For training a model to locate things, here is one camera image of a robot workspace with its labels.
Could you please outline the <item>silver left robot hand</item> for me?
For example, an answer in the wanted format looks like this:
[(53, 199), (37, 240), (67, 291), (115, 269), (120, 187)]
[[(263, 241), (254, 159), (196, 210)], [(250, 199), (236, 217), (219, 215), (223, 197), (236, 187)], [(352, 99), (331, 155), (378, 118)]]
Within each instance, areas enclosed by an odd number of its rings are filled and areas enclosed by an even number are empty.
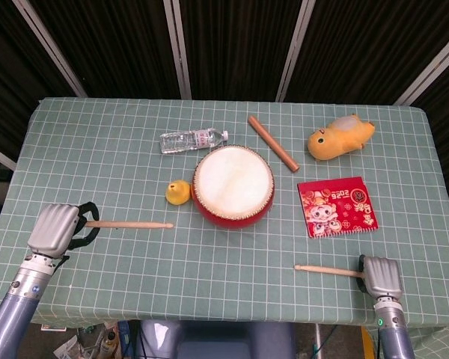
[(28, 240), (31, 251), (57, 259), (68, 250), (88, 246), (97, 237), (99, 228), (93, 227), (86, 237), (73, 238), (85, 227), (88, 212), (95, 221), (100, 219), (98, 208), (92, 202), (80, 206), (59, 203), (46, 206)]

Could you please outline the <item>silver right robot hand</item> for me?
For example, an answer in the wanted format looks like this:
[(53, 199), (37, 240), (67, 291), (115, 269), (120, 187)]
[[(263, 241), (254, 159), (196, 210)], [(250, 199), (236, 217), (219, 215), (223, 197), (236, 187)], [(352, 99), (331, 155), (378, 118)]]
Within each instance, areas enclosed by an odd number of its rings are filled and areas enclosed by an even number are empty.
[(356, 279), (358, 288), (373, 299), (390, 297), (399, 301), (402, 297), (403, 285), (396, 260), (362, 254), (358, 261), (358, 273), (361, 275)]

